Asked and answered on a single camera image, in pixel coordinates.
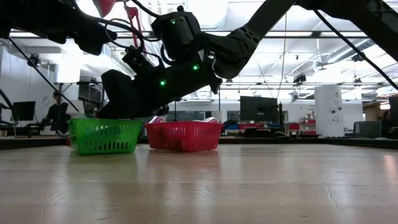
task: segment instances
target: green plastic basket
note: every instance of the green plastic basket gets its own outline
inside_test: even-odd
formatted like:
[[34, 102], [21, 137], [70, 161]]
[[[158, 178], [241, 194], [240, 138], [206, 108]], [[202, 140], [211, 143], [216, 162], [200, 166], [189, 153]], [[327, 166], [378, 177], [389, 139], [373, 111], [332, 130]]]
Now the green plastic basket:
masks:
[[136, 149], [142, 121], [71, 119], [71, 147], [80, 155], [130, 153]]

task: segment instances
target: desk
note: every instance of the desk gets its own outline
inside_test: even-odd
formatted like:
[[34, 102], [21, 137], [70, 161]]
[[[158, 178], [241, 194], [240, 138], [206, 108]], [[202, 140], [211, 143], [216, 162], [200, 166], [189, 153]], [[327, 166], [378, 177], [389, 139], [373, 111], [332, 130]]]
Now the desk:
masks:
[[0, 151], [0, 223], [396, 223], [398, 151], [221, 145]]

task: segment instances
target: ceiling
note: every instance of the ceiling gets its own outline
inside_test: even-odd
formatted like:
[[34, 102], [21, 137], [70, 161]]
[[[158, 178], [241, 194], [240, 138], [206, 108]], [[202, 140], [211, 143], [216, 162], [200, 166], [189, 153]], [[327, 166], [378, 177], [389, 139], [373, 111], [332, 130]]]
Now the ceiling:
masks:
[[[77, 1], [82, 10], [93, 16], [97, 16], [91, 0]], [[165, 14], [175, 11], [177, 6], [183, 5], [186, 11], [192, 11], [198, 18], [201, 28], [207, 31], [217, 31], [217, 35], [225, 35], [228, 32], [245, 24], [263, 1], [258, 0], [146, 0], [141, 1], [151, 10]], [[398, 9], [398, 0], [385, 0], [395, 10]], [[359, 39], [350, 39], [354, 44], [360, 44], [366, 40], [366, 36], [351, 22], [341, 19], [334, 19], [326, 14], [323, 14], [328, 21], [331, 22], [338, 30], [344, 31], [345, 36], [356, 36]], [[118, 17], [127, 19], [126, 13], [123, 9], [122, 3], [116, 3], [112, 12], [106, 17], [111, 19]], [[150, 31], [150, 23], [153, 18], [140, 11], [141, 26], [144, 31]], [[344, 50], [349, 50], [348, 46], [339, 38], [319, 38], [311, 39], [308, 36], [312, 31], [323, 31], [322, 35], [333, 36], [319, 18], [312, 11], [306, 11], [301, 7], [294, 6], [272, 29], [272, 32], [264, 38], [255, 54], [245, 66], [243, 71], [233, 81], [235, 83], [241, 82], [269, 82], [292, 83], [295, 76], [305, 74], [307, 82], [322, 82], [322, 83], [341, 83], [353, 82], [354, 76], [361, 78], [362, 82], [378, 83], [383, 82], [384, 79], [378, 75], [375, 70], [366, 62], [353, 62], [349, 58], [341, 58], [344, 60], [324, 67], [317, 66], [318, 62], [324, 62], [324, 59], [331, 59], [331, 55]], [[131, 39], [128, 39], [129, 34], [120, 34], [123, 39], [118, 42], [124, 45], [133, 44]], [[68, 40], [64, 45], [53, 43], [49, 40], [38, 39], [32, 37], [31, 34], [14, 33], [12, 34], [16, 40], [25, 49], [29, 49], [29, 53], [33, 53], [37, 49], [40, 56], [44, 59], [57, 63], [62, 59], [63, 54], [80, 54], [81, 51], [73, 40]], [[123, 50], [119, 47], [109, 44], [112, 49], [111, 59], [106, 63], [100, 58], [85, 55], [82, 61], [83, 68], [81, 76], [89, 76], [98, 78], [103, 72], [110, 68], [117, 68], [124, 73], [133, 74], [132, 70], [121, 61], [123, 57]], [[56, 47], [61, 49], [57, 54], [46, 54], [44, 48]], [[159, 43], [146, 44], [148, 51], [159, 53]], [[376, 65], [380, 66], [392, 78], [398, 77], [397, 62], [380, 49], [376, 45], [371, 45], [364, 53], [372, 59]], [[270, 96], [272, 91], [278, 92], [279, 87], [272, 87], [272, 91], [258, 90], [258, 86], [239, 85], [234, 86], [239, 88], [239, 93], [236, 90], [225, 90], [224, 94], [227, 99], [233, 99], [239, 95], [262, 95]], [[296, 89], [304, 89], [304, 91], [313, 92], [314, 86], [306, 87], [290, 87], [291, 90], [281, 90], [280, 97], [289, 97], [292, 91]], [[367, 88], [360, 88], [356, 93], [375, 92], [378, 86], [369, 86]], [[210, 92], [209, 88], [204, 88], [201, 91]]]

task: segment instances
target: red basket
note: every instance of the red basket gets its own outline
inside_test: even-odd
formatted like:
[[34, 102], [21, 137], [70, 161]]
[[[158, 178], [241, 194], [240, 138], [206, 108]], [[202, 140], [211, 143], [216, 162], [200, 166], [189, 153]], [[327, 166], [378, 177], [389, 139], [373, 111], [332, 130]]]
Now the red basket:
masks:
[[223, 125], [182, 121], [145, 124], [145, 127], [151, 148], [195, 152], [216, 149]]

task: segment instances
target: white wall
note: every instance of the white wall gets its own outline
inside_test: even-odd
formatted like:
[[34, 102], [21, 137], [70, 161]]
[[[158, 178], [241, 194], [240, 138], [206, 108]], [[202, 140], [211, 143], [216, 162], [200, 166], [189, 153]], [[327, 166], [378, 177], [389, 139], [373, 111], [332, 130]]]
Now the white wall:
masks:
[[[54, 73], [47, 69], [40, 71], [53, 83]], [[51, 105], [52, 88], [27, 62], [8, 53], [7, 48], [0, 47], [0, 88], [5, 92], [11, 103], [18, 101], [36, 101], [35, 113], [39, 122], [47, 115]], [[11, 111], [3, 110], [3, 120], [9, 121]]]
[[[291, 102], [282, 103], [283, 110], [288, 112], [289, 122], [299, 122], [307, 114], [315, 111], [315, 103]], [[170, 111], [174, 111], [174, 103], [169, 104]], [[221, 102], [222, 121], [226, 120], [227, 111], [239, 111], [239, 102]], [[218, 111], [218, 102], [178, 102], [177, 111]], [[361, 102], [343, 102], [344, 127], [352, 129], [354, 122], [363, 120]]]

